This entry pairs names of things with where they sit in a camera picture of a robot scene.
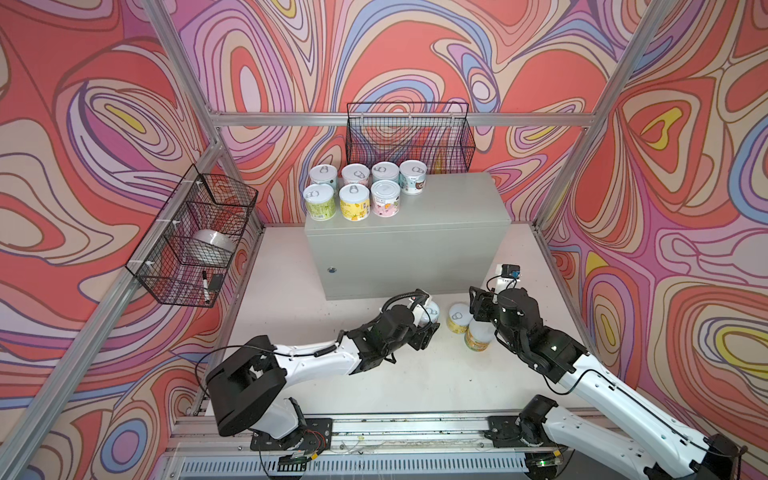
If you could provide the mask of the can blue green label front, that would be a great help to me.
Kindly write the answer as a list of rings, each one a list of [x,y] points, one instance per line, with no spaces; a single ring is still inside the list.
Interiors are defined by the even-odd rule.
[[[427,166],[419,160],[405,160],[399,167],[399,184],[403,194],[419,195],[427,179]]]

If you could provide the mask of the aluminium rail front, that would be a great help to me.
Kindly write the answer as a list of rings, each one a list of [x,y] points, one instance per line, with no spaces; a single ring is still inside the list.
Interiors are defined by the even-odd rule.
[[[331,447],[342,453],[487,452],[492,442],[483,433],[490,416],[515,417],[517,410],[383,414],[327,414],[332,420]],[[245,454],[252,433],[218,435],[213,417],[184,417],[173,427],[166,450],[195,453]]]

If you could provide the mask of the can blue label back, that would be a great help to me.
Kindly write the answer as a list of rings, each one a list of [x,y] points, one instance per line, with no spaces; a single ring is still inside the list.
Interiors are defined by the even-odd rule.
[[[392,181],[397,183],[400,176],[399,166],[392,162],[382,161],[374,164],[371,168],[372,182]]]

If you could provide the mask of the black marker pen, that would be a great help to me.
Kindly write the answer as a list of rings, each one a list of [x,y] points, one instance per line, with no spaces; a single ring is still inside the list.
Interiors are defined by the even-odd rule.
[[[206,305],[209,305],[211,302],[211,297],[210,297],[210,291],[209,291],[207,271],[205,270],[202,271],[201,278],[202,278],[202,292],[203,292],[204,303]]]

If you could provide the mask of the can plain lid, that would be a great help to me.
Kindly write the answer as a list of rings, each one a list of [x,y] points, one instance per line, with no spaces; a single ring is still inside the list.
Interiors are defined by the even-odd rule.
[[[379,180],[371,186],[372,210],[379,217],[395,216],[400,210],[400,186],[392,180]]]

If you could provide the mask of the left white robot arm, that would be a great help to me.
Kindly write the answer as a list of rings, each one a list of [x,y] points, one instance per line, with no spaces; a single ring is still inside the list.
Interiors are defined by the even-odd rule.
[[[307,426],[298,402],[283,390],[394,364],[395,352],[405,345],[426,349],[440,327],[427,310],[430,300],[421,289],[396,295],[373,320],[327,342],[288,346],[260,335],[237,346],[205,379],[219,435],[254,430],[281,443],[293,441]]]

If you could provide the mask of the grey metal cabinet box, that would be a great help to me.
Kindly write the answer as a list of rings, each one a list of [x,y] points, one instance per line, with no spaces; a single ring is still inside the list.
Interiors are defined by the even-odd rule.
[[[485,280],[510,224],[482,172],[429,177],[422,194],[402,196],[393,217],[336,214],[308,220],[304,233],[326,298],[346,300],[464,293]]]

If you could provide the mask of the can orange label plastic lid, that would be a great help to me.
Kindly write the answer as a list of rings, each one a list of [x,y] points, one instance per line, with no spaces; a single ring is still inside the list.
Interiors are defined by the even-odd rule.
[[[472,319],[464,335],[465,345],[472,351],[485,351],[494,337],[495,327],[490,322],[480,322]]]

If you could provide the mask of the can red label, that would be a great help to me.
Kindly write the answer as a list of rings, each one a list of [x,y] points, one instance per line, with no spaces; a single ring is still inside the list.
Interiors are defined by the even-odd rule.
[[[338,169],[332,164],[319,164],[312,167],[309,171],[309,177],[312,184],[325,184],[338,190]]]

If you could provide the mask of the can pink label back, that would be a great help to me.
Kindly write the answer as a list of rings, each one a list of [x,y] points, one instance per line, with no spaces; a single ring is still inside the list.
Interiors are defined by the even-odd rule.
[[[420,327],[439,322],[440,308],[433,300],[427,301],[424,306],[419,307],[419,310],[422,312],[419,321]]]

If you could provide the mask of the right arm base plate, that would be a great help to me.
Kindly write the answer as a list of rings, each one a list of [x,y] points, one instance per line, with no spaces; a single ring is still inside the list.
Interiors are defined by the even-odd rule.
[[[545,432],[546,417],[489,416],[487,420],[488,429],[482,434],[495,448],[565,448]]]

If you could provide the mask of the can pink label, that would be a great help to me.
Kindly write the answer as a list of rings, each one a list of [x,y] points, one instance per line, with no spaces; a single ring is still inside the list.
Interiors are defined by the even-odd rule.
[[[344,186],[357,184],[369,187],[371,185],[371,172],[364,164],[348,164],[342,168],[341,175]]]
[[[440,308],[433,300],[427,301],[424,306],[419,307],[419,310],[422,312],[419,321],[420,327],[439,322]]]

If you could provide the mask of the can yellow label front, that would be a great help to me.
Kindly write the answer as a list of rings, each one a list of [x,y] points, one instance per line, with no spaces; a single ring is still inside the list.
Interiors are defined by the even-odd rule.
[[[345,185],[339,191],[342,216],[352,222],[365,220],[370,214],[370,190],[364,184]]]

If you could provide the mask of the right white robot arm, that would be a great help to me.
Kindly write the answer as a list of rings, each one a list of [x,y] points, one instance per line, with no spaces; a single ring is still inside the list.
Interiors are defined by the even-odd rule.
[[[738,479],[745,448],[685,425],[630,388],[569,334],[543,323],[523,288],[472,287],[470,312],[551,391],[520,413],[519,439],[552,441],[632,479]]]

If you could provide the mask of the can green yellow label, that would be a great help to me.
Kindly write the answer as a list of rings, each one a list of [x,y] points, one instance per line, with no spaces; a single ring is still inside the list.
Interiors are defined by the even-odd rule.
[[[312,184],[303,191],[308,216],[315,221],[330,220],[336,213],[335,189],[328,184]]]

